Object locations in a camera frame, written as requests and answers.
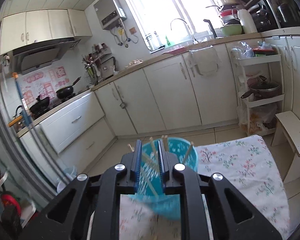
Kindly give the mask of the white storage rack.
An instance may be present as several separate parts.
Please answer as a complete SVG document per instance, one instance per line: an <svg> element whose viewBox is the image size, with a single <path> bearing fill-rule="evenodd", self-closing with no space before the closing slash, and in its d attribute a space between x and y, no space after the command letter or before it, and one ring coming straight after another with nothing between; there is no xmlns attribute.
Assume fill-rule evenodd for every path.
<svg viewBox="0 0 300 240"><path fill-rule="evenodd" d="M230 50L238 92L239 127L247 135L268 135L283 109L285 87L281 55L267 43L252 47L238 42Z"/></svg>

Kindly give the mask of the black wok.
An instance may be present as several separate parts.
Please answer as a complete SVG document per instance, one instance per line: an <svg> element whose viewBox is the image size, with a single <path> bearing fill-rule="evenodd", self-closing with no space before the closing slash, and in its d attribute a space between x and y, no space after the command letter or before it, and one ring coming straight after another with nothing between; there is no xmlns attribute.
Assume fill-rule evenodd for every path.
<svg viewBox="0 0 300 240"><path fill-rule="evenodd" d="M48 96L41 98L41 95L38 95L36 100L37 102L30 107L30 112L32 114L38 114L49 107L50 98Z"/></svg>

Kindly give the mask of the black frying pan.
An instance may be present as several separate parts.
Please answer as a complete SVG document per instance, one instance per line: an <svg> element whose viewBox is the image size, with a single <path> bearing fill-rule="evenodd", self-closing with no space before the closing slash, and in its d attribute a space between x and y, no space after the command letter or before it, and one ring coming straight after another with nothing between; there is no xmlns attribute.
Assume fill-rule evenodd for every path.
<svg viewBox="0 0 300 240"><path fill-rule="evenodd" d="M81 77L78 77L71 85L66 86L64 88L61 88L57 90L57 98L60 100L63 100L69 96L71 96L74 93L74 85L78 83L78 81L81 79Z"/></svg>

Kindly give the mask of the floral white tablecloth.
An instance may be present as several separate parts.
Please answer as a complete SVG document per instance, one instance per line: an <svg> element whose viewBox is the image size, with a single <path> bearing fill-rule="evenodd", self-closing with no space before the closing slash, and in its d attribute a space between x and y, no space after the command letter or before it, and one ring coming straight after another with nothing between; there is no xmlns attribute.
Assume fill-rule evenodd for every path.
<svg viewBox="0 0 300 240"><path fill-rule="evenodd" d="M282 180L264 140L253 135L197 147L171 138L137 141L138 183L130 153L98 176L100 190L91 239L283 239L289 208Z"/></svg>

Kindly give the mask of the range hood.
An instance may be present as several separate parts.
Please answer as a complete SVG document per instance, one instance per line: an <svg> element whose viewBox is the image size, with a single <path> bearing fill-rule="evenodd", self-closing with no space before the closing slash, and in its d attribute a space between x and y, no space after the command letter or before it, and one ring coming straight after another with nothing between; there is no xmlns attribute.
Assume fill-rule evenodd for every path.
<svg viewBox="0 0 300 240"><path fill-rule="evenodd" d="M74 37L35 42L8 52L10 72L27 74L51 65L79 43Z"/></svg>

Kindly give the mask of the white thermos jug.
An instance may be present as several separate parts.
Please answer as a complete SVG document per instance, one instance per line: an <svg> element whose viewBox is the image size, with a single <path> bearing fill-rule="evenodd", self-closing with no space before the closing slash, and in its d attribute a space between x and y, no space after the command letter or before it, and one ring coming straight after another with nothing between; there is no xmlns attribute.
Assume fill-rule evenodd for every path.
<svg viewBox="0 0 300 240"><path fill-rule="evenodd" d="M237 12L238 19L242 25L243 31L245 34L251 34L251 33L257 33L257 28L254 23L254 20L251 16L251 14L245 10L245 9L240 9Z"/></svg>

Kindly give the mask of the bamboo chopstick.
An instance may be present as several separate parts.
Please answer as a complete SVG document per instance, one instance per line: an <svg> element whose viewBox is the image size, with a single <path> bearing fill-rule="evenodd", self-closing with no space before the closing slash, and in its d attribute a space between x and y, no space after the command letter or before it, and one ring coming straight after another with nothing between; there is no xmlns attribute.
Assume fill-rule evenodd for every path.
<svg viewBox="0 0 300 240"><path fill-rule="evenodd" d="M187 161L187 159L188 159L188 157L189 157L189 155L190 155L190 153L191 153L191 151L192 151L192 149L193 149L193 146L194 146L194 143L191 142L189 148L187 149L187 152L186 152L186 154L185 154L185 157L184 157L184 159L183 159L182 164L185 164L185 163L186 163L186 161Z"/></svg>
<svg viewBox="0 0 300 240"><path fill-rule="evenodd" d="M142 152L142 161L146 163L149 167L151 167L156 172L160 172L159 165L153 161L147 154Z"/></svg>
<svg viewBox="0 0 300 240"><path fill-rule="evenodd" d="M169 148L168 148L168 136L164 135L164 145L165 145L165 151L168 152Z"/></svg>
<svg viewBox="0 0 300 240"><path fill-rule="evenodd" d="M149 189L151 190L151 192L153 193L153 195L154 196L156 196L156 197L158 197L159 195L158 195L158 193L157 193L157 191L155 190L155 188L154 188L154 186L153 186L153 184L152 184L152 182L151 182L151 180L150 180L150 178L149 178L149 175L150 175L150 173L153 171L155 171L155 170L153 170L151 167L149 167L148 165L147 165L147 168L148 168L148 170L147 170L147 172L145 171L145 169L143 168L143 167L141 167L141 174L142 174L142 176L143 176L143 178L144 178L144 180L145 180L145 182L146 182L146 184L147 184L147 186L149 187Z"/></svg>
<svg viewBox="0 0 300 240"><path fill-rule="evenodd" d="M157 162L158 162L158 153L157 153L157 149L156 149L156 147L155 147L154 140L153 140L152 137L150 137L149 143L150 143L150 145L151 145L152 152L154 153L155 158L156 158L156 160L157 160Z"/></svg>

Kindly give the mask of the green bowl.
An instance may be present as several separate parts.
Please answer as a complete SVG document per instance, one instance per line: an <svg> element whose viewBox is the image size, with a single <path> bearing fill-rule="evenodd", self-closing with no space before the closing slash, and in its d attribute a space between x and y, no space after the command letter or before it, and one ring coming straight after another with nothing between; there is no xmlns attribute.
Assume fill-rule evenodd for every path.
<svg viewBox="0 0 300 240"><path fill-rule="evenodd" d="M242 26L240 24L224 25L220 28L224 36L235 36L242 34Z"/></svg>

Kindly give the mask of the water heater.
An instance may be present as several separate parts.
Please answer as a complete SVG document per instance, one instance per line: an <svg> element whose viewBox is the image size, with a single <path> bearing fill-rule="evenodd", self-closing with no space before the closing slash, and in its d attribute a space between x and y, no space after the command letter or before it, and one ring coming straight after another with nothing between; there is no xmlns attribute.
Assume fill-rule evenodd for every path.
<svg viewBox="0 0 300 240"><path fill-rule="evenodd" d="M94 9L103 30L119 27L120 23L127 19L119 0L98 0Z"/></svg>

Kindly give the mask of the black pot on rack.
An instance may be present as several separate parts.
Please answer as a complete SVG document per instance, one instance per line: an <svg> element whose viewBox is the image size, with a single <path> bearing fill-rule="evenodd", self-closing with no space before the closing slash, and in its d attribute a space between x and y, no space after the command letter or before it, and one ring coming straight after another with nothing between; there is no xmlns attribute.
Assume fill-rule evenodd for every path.
<svg viewBox="0 0 300 240"><path fill-rule="evenodd" d="M245 92L241 98L246 99L252 94L254 94L255 98L259 99L267 99L273 98L280 94L281 85L277 82L258 82L249 86L247 92Z"/></svg>

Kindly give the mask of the blue perforated plastic basket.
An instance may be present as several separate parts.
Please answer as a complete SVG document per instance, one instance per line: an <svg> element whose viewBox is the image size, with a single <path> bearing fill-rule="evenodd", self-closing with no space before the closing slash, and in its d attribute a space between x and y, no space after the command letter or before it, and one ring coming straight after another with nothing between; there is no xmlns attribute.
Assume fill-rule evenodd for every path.
<svg viewBox="0 0 300 240"><path fill-rule="evenodd" d="M157 215L163 216L170 220L178 220L181 217L180 196L178 194L166 194L166 186L170 174L172 173L172 169L168 169L168 167L165 166L164 171L161 172L160 168L161 157L159 154L159 150L165 150L164 140L161 141L160 139L156 139L154 140L154 144L158 153L158 162L155 158L154 153L152 152L152 148L149 142L142 145L142 152L147 154L153 161L155 161L159 165L160 172L158 173L156 171L152 171L149 175L149 178L159 196L156 197L153 195L140 172L138 191L136 194L130 195L129 197L141 204L145 204ZM183 162L189 146L190 142L185 139L176 137L168 138L168 152L174 155L175 164ZM194 146L184 165L194 171L198 170L198 154ZM141 161L141 167L143 167L147 172L147 165L143 161Z"/></svg>

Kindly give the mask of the small white stool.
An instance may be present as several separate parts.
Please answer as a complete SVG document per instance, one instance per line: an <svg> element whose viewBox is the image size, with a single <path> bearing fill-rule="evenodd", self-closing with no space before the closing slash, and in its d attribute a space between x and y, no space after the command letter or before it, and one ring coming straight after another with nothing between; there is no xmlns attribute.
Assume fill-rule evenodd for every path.
<svg viewBox="0 0 300 240"><path fill-rule="evenodd" d="M276 131L271 146L275 147L287 141L294 153L294 158L283 180L287 184L300 178L300 120L292 111L278 113L275 117L277 119Z"/></svg>

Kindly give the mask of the kitchen faucet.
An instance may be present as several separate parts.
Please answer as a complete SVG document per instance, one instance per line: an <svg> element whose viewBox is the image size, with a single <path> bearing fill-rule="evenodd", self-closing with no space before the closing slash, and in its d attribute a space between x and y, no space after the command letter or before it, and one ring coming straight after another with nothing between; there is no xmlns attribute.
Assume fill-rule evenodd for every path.
<svg viewBox="0 0 300 240"><path fill-rule="evenodd" d="M183 18L175 18L170 22L173 41L177 43L191 41L192 44L197 44L193 31L189 24Z"/></svg>

